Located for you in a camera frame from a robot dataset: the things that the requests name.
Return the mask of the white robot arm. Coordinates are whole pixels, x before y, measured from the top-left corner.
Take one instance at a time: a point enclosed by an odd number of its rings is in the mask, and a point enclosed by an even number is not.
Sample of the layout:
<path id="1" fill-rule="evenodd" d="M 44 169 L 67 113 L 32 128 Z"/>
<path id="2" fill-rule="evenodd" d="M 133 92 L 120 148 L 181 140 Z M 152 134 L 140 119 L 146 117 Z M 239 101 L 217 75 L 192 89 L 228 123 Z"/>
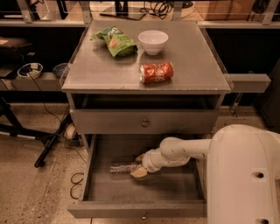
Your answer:
<path id="1" fill-rule="evenodd" d="M 167 137 L 136 158 L 130 175 L 141 178 L 192 158 L 206 160 L 207 224 L 279 224 L 280 134 L 232 124 L 210 139 Z"/>

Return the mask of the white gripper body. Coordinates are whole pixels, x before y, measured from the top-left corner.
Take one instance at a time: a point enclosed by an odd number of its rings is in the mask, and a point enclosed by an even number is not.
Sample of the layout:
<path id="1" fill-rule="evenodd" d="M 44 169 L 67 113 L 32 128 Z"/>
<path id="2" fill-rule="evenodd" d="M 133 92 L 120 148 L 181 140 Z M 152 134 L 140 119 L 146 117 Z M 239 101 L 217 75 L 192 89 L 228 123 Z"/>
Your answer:
<path id="1" fill-rule="evenodd" d="M 147 172 L 157 172 L 165 166 L 165 157 L 159 149 L 149 150 L 143 154 L 142 166 Z"/>

